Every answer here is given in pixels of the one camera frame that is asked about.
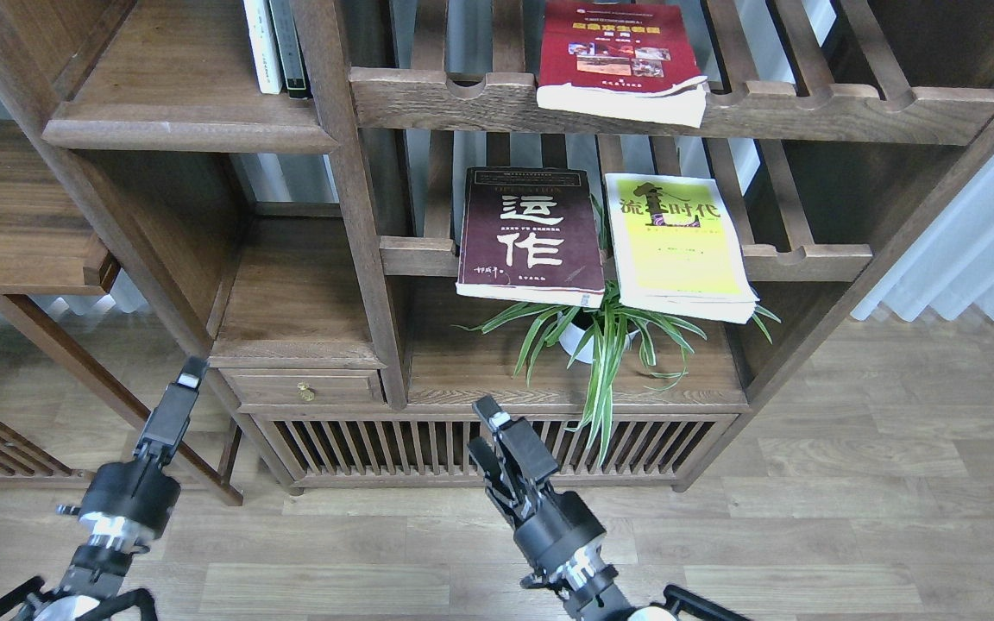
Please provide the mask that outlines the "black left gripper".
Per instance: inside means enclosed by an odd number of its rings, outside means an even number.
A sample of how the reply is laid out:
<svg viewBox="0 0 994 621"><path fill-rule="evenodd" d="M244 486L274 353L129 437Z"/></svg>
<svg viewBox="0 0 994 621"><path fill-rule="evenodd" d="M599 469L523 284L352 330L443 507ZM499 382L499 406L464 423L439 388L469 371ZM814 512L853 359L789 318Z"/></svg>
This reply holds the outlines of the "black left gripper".
<svg viewBox="0 0 994 621"><path fill-rule="evenodd" d="M88 545L150 545L161 538L181 492L163 468L189 427L206 370L208 361L189 357L143 425L134 459L98 469L79 508L79 522L91 530Z"/></svg>

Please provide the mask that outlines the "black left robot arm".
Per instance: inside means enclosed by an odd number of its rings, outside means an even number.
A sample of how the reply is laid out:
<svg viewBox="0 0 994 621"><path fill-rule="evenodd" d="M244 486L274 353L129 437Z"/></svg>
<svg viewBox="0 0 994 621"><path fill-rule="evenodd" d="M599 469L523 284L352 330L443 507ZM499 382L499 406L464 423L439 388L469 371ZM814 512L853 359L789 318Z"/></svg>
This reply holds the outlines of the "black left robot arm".
<svg viewBox="0 0 994 621"><path fill-rule="evenodd" d="M191 409L208 362L190 357L179 377L167 386L157 408L143 425L133 460L98 469L79 505L60 505L90 535L76 549L55 589L43 591L39 575L0 598L0 618L16 611L16 620L108 620L137 608L142 620L154 620L155 602L146 588L120 593L135 554L149 551L161 538L181 487L163 468L176 456L189 427Z"/></svg>

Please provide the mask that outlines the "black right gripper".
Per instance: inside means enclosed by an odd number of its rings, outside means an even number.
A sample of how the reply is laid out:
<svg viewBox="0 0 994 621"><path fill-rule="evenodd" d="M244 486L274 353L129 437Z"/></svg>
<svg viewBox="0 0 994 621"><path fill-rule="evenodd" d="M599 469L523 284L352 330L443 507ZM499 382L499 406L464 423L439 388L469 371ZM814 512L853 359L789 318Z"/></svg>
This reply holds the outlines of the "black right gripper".
<svg viewBox="0 0 994 621"><path fill-rule="evenodd" d="M513 527L513 539L535 577L593 577L607 573L601 558L605 530L576 492L555 492L555 456L532 422L513 419L492 396L478 398L474 412L492 432L505 465L484 437L467 445L482 472L487 496Z"/></svg>

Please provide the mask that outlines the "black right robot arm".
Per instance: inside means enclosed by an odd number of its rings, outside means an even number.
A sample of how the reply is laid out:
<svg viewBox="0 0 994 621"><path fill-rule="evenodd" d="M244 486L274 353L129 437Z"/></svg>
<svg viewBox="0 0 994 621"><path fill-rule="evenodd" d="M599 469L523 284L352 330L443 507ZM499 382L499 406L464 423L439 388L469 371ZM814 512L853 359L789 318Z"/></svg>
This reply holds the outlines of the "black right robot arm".
<svg viewBox="0 0 994 621"><path fill-rule="evenodd" d="M618 570L602 559L605 527L577 492L555 491L550 476L559 465L530 421L513 419L490 396L475 401L473 409L493 441L475 437L470 456L532 569L522 588L552 591L573 620L743 618L674 583L665 587L662 604L632 605L616 585Z"/></svg>

